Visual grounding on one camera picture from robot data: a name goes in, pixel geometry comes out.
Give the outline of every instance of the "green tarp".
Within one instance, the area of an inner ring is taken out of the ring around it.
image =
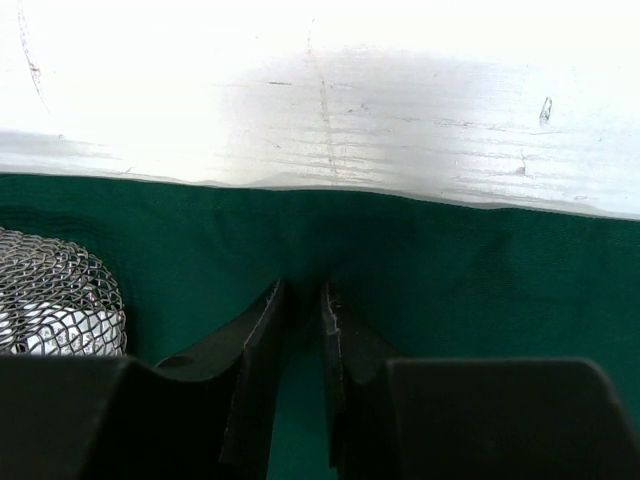
[[[332,280],[407,353],[586,356],[640,425],[640,224],[339,191],[271,192],[0,176],[0,226],[78,242],[154,362],[240,313],[272,280],[305,312]],[[321,360],[301,341],[281,384],[270,478],[333,478]]]

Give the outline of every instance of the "white wall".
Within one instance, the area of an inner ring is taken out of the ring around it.
[[[634,12],[477,3],[0,0],[0,170],[640,217]]]

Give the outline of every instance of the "metal mesh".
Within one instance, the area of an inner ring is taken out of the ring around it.
[[[124,325],[118,285],[95,256],[0,228],[0,353],[122,355]]]

